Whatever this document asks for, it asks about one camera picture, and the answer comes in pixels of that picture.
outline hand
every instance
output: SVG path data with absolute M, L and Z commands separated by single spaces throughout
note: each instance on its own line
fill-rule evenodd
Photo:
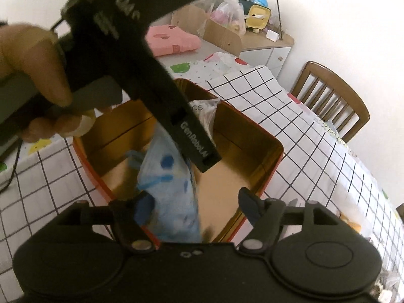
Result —
M 57 36 L 26 24 L 0 27 L 0 79 L 21 71 L 31 77 L 39 92 L 50 102 L 66 107 L 72 94 L 58 53 Z M 94 111 L 83 115 L 62 115 L 56 120 L 39 117 L 20 134 L 27 142 L 62 136 L 80 136 L 94 124 Z

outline pink folded cloth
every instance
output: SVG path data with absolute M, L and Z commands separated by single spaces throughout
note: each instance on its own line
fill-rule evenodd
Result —
M 196 50 L 201 47 L 199 37 L 184 32 L 174 25 L 150 27 L 146 35 L 146 41 L 155 57 Z

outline open cardboard box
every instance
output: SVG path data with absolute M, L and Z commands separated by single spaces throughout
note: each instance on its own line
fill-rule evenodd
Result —
M 213 99 L 188 80 L 175 80 L 189 101 Z M 100 116 L 93 128 L 74 138 L 74 148 L 96 188 L 110 201 L 134 197 L 137 170 L 128 166 L 128 150 L 146 150 L 153 115 L 140 101 L 129 101 Z M 231 105 L 220 102 L 213 140 L 222 160 L 205 173 L 195 169 L 201 229 L 209 241 L 229 241 L 241 226 L 238 191 L 247 187 L 261 196 L 283 154 L 282 144 Z

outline white tablecloth with black grid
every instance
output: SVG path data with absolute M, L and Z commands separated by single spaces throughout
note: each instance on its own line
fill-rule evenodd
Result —
M 346 147 L 293 102 L 264 66 L 245 68 L 200 85 L 242 111 L 280 140 L 285 154 L 263 194 L 302 205 L 317 200 L 333 212 L 336 184 L 346 188 L 373 225 L 377 248 L 387 270 L 403 273 L 404 228 L 375 180 Z M 0 183 L 9 174 L 0 174 Z M 12 270 L 16 249 L 77 199 L 90 205 L 105 200 L 85 175 L 70 140 L 53 144 L 21 161 L 13 184 L 0 196 L 0 303 L 18 298 L 21 288 Z M 98 232 L 110 236 L 102 226 Z M 246 222 L 234 238 L 239 242 L 250 230 Z M 404 279 L 394 288 L 404 298 Z

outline small white box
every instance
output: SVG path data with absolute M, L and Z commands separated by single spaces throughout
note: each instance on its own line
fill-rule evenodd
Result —
M 276 33 L 276 32 L 274 32 L 274 31 L 272 31 L 272 30 L 270 30 L 270 29 L 268 29 L 268 32 L 267 32 L 267 34 L 265 35 L 265 37 L 266 37 L 267 39 L 270 39 L 271 41 L 276 42 L 276 41 L 279 39 L 279 34 Z

